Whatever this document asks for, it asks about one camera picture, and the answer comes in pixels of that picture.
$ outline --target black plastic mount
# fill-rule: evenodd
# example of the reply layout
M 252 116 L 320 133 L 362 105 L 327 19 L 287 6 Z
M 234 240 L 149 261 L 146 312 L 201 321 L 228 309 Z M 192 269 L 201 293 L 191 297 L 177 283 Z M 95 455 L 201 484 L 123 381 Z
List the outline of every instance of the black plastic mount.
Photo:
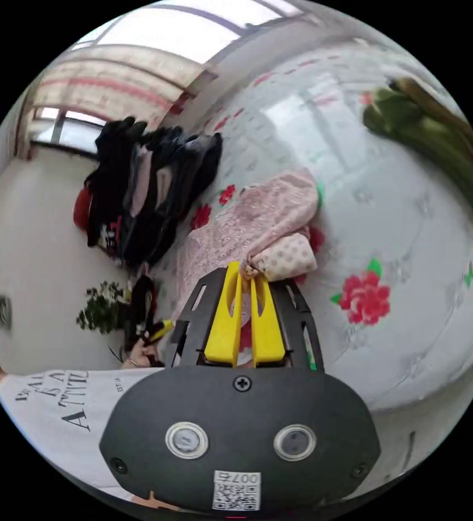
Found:
M 246 392 L 235 388 L 236 378 L 251 382 Z M 181 422 L 205 432 L 209 447 L 201 457 L 183 459 L 169 449 L 168 430 Z M 316 446 L 301 461 L 285 461 L 275 437 L 298 424 L 314 433 Z M 99 447 L 125 490 L 141 498 L 153 491 L 160 501 L 198 512 L 223 513 L 213 509 L 215 471 L 260 473 L 260 510 L 227 516 L 340 500 L 361 484 L 380 454 L 361 398 L 322 371 L 294 367 L 164 369 L 120 398 Z

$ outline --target pink cloth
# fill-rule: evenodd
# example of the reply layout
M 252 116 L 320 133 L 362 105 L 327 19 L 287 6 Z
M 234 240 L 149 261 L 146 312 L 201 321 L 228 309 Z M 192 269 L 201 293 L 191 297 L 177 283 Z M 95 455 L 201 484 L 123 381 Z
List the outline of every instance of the pink cloth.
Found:
M 141 149 L 141 155 L 143 155 L 143 157 L 138 169 L 137 186 L 133 193 L 131 210 L 129 212 L 132 217 L 137 217 L 146 202 L 146 197 L 148 196 L 152 154 L 152 152 L 149 152 L 145 148 Z
M 180 315 L 199 279 L 230 262 L 246 275 L 251 259 L 308 224 L 318 209 L 318 191 L 307 169 L 287 171 L 244 189 L 238 201 L 205 226 L 193 230 L 177 255 L 177 305 Z

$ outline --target hand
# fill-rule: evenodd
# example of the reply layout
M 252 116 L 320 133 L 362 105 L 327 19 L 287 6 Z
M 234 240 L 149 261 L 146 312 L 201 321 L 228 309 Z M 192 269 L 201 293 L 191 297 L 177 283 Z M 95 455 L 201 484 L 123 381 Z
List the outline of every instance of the hand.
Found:
M 157 344 L 152 344 L 150 346 L 144 345 L 144 340 L 140 339 L 131 350 L 130 359 L 133 360 L 136 364 L 141 367 L 151 367 L 151 363 L 149 361 L 148 356 L 153 355 L 155 360 L 159 359 L 159 353 L 156 349 Z

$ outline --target floor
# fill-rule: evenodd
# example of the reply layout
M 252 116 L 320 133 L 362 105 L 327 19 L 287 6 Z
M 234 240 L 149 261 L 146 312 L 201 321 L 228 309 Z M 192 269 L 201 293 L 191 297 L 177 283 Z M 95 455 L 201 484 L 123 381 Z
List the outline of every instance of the floor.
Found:
M 39 149 L 0 177 L 0 292 L 12 300 L 13 327 L 0 329 L 0 361 L 15 374 L 50 368 L 113 369 L 121 338 L 83 332 L 75 317 L 85 290 L 125 282 L 105 254 L 86 247 L 72 221 L 75 198 L 93 162 Z

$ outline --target red flower print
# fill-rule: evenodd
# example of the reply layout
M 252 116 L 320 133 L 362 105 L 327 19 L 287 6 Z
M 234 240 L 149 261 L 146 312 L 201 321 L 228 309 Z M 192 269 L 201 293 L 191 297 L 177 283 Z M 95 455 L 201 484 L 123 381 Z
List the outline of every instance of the red flower print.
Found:
M 312 251 L 316 255 L 325 243 L 325 236 L 314 226 L 309 226 L 308 230 L 310 234 L 309 242 L 311 243 Z
M 305 281 L 307 280 L 307 273 L 303 273 L 301 275 L 298 275 L 297 277 L 294 277 L 293 278 L 293 281 L 300 285 L 300 284 L 305 284 Z
M 236 191 L 236 187 L 235 185 L 229 185 L 221 194 L 220 194 L 220 198 L 218 199 L 218 202 L 222 205 L 222 206 L 225 206 L 231 199 L 232 199 L 232 196 L 234 195 Z
M 209 205 L 200 206 L 191 221 L 191 230 L 197 230 L 198 228 L 205 226 L 209 222 L 210 215 L 211 207 Z
M 307 61 L 303 61 L 302 63 L 299 63 L 298 64 L 298 67 L 306 67 L 307 65 L 312 65 L 313 63 L 318 63 L 318 59 L 314 59 L 314 60 L 307 60 Z
M 345 281 L 338 304 L 348 311 L 350 323 L 372 326 L 390 313 L 389 296 L 390 288 L 379 286 L 377 273 L 367 271 L 361 278 L 352 275 Z
M 220 129 L 225 127 L 225 124 L 228 122 L 228 120 L 229 120 L 229 116 L 225 116 L 225 118 L 222 119 L 222 121 L 220 121 L 219 123 L 216 124 L 214 132 L 218 132 Z
M 267 81 L 272 75 L 273 75 L 272 72 L 268 72 L 267 74 L 264 74 L 263 76 L 260 76 L 254 82 L 254 86 L 257 87 L 260 83 L 263 83 L 264 81 Z
M 370 105 L 372 103 L 372 93 L 371 92 L 363 92 L 360 97 L 360 102 L 363 105 Z
M 327 97 L 323 97 L 323 98 L 316 98 L 313 101 L 316 106 L 325 106 L 325 105 L 329 105 L 333 101 L 337 101 L 337 100 L 338 100 L 338 98 L 336 98 L 336 96 L 327 96 Z

